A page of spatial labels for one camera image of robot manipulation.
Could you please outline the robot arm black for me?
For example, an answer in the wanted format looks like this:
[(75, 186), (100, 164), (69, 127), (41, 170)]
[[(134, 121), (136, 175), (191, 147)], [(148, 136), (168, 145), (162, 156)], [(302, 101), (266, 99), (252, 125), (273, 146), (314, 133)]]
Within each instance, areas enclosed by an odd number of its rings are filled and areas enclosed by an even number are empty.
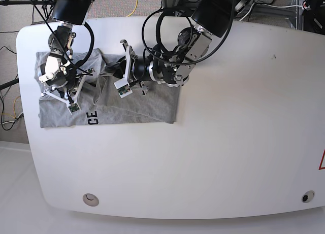
[(105, 75), (118, 78), (121, 85), (116, 88), (132, 87), (137, 82), (154, 81), (170, 87), (180, 87), (188, 79), (197, 63), (209, 58), (208, 52), (213, 36), (225, 40), (233, 19), (250, 0), (201, 0), (191, 19), (195, 24), (183, 29), (177, 39), (177, 46), (169, 51), (161, 41), (160, 27), (163, 19), (173, 12), (187, 11), (186, 7), (169, 7), (160, 10), (156, 28), (156, 45), (145, 46), (148, 56), (138, 57), (127, 47), (125, 56), (105, 67)]
[[(82, 66), (88, 61), (94, 48), (94, 33), (86, 23), (86, 18), (94, 0), (57, 0), (52, 18), (60, 21), (60, 25), (51, 32), (48, 39), (50, 53), (46, 62), (41, 65), (39, 81), (50, 90), (57, 90), (61, 98), (72, 99), (80, 79), (92, 72), (85, 71)], [(73, 61), (72, 44), (76, 34), (74, 25), (83, 25), (90, 34), (90, 46), (85, 57)]]

